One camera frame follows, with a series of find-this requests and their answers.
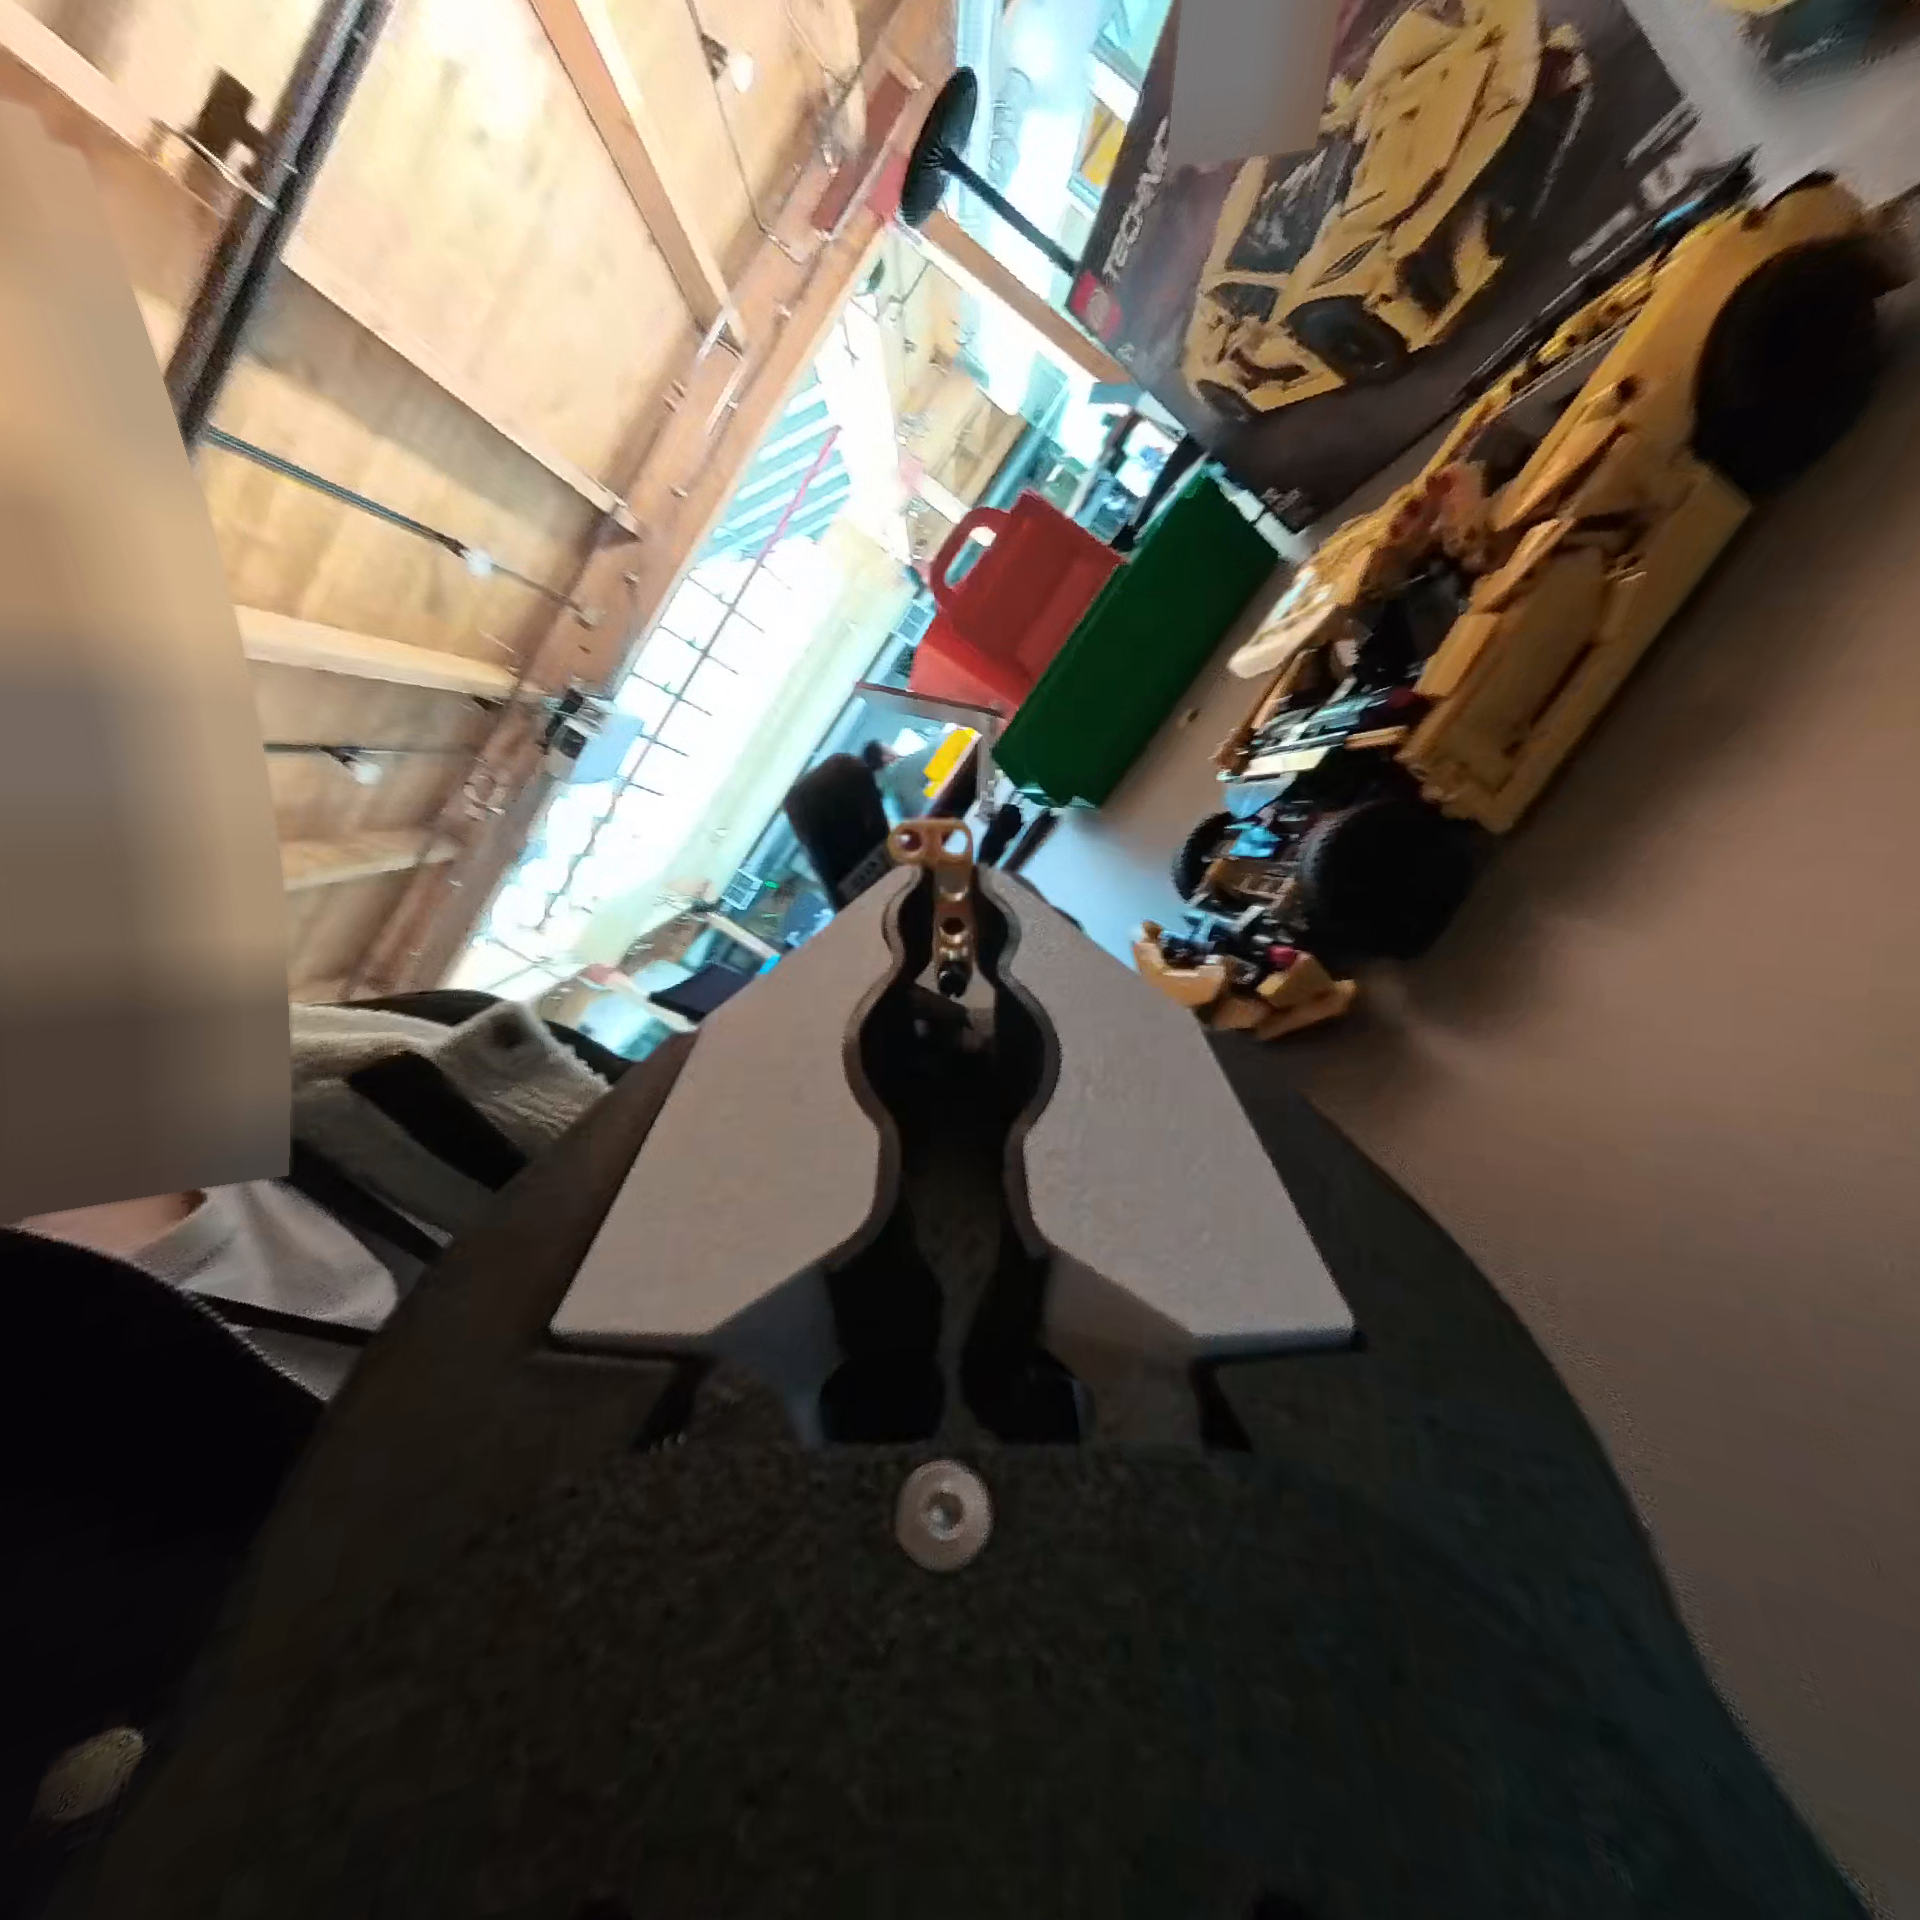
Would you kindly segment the grey desk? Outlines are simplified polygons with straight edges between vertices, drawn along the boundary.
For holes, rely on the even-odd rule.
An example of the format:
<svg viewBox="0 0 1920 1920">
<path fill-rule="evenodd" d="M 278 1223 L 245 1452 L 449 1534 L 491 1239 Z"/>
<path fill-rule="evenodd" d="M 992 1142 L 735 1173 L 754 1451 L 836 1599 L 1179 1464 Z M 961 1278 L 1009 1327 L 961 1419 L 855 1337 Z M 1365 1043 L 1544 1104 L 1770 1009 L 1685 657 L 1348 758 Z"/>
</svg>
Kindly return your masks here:
<svg viewBox="0 0 1920 1920">
<path fill-rule="evenodd" d="M 1449 932 L 1251 1056 L 1528 1322 L 1749 1734 L 1917 1915 L 1917 286 L 1882 317 L 1867 418 Z"/>
</svg>

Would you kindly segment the dark toy car box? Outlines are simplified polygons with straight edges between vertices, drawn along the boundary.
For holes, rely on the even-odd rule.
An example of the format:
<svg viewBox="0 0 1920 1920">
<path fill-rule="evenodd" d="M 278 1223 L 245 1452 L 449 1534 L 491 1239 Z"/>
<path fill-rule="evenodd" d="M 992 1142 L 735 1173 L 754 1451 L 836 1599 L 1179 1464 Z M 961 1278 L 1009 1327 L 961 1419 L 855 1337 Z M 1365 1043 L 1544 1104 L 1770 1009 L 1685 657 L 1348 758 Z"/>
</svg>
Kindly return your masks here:
<svg viewBox="0 0 1920 1920">
<path fill-rule="evenodd" d="M 1337 5 L 1305 142 L 1177 157 L 1170 5 L 1069 313 L 1300 529 L 1708 167 L 1627 5 Z"/>
</svg>

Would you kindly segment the yellow brick toy car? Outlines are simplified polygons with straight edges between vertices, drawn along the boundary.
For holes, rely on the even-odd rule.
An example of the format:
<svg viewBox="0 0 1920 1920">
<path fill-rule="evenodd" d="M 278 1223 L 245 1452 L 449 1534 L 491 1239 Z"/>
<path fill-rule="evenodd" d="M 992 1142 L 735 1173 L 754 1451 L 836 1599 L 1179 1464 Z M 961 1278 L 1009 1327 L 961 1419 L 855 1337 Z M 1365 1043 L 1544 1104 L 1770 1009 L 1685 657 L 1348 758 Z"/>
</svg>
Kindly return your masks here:
<svg viewBox="0 0 1920 1920">
<path fill-rule="evenodd" d="M 1759 504 L 1860 420 L 1909 276 L 1890 202 L 1733 163 L 1523 329 L 1234 653 L 1253 704 L 1141 976 L 1281 1039 L 1348 1012 L 1345 964 L 1432 948 Z"/>
</svg>

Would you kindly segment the person's white hoodie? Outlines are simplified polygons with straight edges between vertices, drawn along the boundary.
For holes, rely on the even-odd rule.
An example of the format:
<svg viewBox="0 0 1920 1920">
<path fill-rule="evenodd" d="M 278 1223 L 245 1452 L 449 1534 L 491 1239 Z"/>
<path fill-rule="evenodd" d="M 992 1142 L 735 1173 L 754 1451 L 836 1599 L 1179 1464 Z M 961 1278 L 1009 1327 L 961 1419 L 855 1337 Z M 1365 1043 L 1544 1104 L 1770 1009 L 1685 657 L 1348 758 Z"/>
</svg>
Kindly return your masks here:
<svg viewBox="0 0 1920 1920">
<path fill-rule="evenodd" d="M 284 1180 L 108 1201 L 14 1226 L 197 1296 L 324 1402 L 438 1250 L 429 1242 L 413 1252 L 354 1226 Z"/>
</svg>

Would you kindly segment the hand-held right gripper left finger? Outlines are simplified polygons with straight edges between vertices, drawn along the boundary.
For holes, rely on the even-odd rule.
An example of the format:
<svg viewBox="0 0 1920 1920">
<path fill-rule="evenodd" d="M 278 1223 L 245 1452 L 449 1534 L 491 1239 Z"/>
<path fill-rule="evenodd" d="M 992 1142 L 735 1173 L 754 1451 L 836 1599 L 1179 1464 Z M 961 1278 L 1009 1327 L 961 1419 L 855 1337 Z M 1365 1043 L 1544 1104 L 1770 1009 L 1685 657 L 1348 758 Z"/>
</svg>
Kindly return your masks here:
<svg viewBox="0 0 1920 1920">
<path fill-rule="evenodd" d="M 895 867 L 702 1024 L 552 1311 L 571 1354 L 667 1363 L 646 1444 L 754 1396 L 803 1444 L 942 1432 L 942 1292 L 904 1248 L 899 1128 L 863 1056 L 927 884 Z"/>
</svg>

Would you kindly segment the small yellow perforated beam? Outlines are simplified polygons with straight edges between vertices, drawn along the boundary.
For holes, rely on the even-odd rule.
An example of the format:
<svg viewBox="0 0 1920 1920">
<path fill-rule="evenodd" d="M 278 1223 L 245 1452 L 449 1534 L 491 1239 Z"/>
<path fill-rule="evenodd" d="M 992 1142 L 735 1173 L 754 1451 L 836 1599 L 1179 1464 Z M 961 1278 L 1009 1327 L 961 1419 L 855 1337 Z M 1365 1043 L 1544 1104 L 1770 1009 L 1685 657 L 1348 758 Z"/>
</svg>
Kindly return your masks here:
<svg viewBox="0 0 1920 1920">
<path fill-rule="evenodd" d="M 948 1002 L 963 1002 L 976 957 L 973 828 L 963 819 L 923 817 L 895 825 L 888 851 L 924 878 L 932 955 L 927 979 Z"/>
</svg>

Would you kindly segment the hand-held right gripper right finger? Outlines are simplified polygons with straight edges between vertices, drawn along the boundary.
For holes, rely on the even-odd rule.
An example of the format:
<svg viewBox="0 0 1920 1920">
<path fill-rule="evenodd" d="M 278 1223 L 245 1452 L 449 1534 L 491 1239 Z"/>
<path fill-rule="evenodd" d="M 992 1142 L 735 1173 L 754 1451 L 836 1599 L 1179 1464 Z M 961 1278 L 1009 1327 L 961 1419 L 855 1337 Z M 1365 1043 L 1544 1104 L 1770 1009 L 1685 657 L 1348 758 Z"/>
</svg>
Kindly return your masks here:
<svg viewBox="0 0 1920 1920">
<path fill-rule="evenodd" d="M 993 987 L 993 1266 L 959 1337 L 1010 1444 L 1249 1444 L 1225 1372 L 1358 1318 L 1190 1014 L 1020 876 L 976 876 Z"/>
</svg>

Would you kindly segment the red felt tote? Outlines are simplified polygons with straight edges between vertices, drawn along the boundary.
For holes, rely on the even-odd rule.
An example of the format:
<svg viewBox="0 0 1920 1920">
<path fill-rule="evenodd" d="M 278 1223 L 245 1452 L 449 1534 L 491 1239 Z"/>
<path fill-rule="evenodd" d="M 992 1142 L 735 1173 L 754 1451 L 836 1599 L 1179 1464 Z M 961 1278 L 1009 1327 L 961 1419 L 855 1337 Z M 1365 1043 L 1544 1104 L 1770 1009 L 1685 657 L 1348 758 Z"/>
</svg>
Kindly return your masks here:
<svg viewBox="0 0 1920 1920">
<path fill-rule="evenodd" d="M 1120 568 L 1040 492 L 969 510 L 929 568 L 935 613 L 908 691 L 1010 718 Z"/>
</svg>

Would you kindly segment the green plastic bin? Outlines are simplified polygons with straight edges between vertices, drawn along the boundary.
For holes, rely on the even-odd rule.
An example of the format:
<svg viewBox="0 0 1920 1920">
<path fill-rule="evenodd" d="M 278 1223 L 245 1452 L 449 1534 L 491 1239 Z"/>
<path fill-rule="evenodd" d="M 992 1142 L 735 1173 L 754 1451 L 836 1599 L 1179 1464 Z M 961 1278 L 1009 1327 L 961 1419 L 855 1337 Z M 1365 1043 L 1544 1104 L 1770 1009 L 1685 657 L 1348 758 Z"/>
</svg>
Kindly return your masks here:
<svg viewBox="0 0 1920 1920">
<path fill-rule="evenodd" d="M 1279 565 L 1223 483 L 1190 473 L 1003 725 L 1001 777 L 1047 809 L 1106 804 Z"/>
</svg>

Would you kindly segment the black round stand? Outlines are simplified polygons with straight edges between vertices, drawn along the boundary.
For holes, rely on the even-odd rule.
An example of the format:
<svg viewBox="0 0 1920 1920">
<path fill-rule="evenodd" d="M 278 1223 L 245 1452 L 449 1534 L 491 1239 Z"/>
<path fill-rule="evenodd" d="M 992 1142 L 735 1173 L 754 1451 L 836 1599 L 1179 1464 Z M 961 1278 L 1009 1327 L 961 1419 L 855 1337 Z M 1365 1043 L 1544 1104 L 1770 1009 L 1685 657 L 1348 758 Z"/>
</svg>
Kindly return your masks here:
<svg viewBox="0 0 1920 1920">
<path fill-rule="evenodd" d="M 969 163 L 969 144 L 978 113 L 978 77 L 973 67 L 956 67 L 935 93 L 906 157 L 899 190 L 899 223 L 921 230 L 942 207 L 951 183 L 973 194 L 1010 230 L 1020 234 L 1069 279 L 1077 276 L 1077 257 L 1023 214 L 993 183 Z"/>
</svg>

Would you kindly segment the person's black fleece-lined jacket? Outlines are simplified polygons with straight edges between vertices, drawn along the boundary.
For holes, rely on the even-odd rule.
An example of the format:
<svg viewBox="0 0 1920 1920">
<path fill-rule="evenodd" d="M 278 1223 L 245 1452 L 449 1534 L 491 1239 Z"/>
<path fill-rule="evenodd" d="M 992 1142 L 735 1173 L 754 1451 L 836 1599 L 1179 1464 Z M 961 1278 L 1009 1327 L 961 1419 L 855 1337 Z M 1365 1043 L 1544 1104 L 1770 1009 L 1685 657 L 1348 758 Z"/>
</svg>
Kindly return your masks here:
<svg viewBox="0 0 1920 1920">
<path fill-rule="evenodd" d="M 298 1004 L 270 1182 L 435 1242 L 423 1280 L 627 1070 L 497 995 Z M 174 1718 L 327 1404 L 197 1296 L 4 1226 L 4 1915 L 43 1899 Z"/>
</svg>

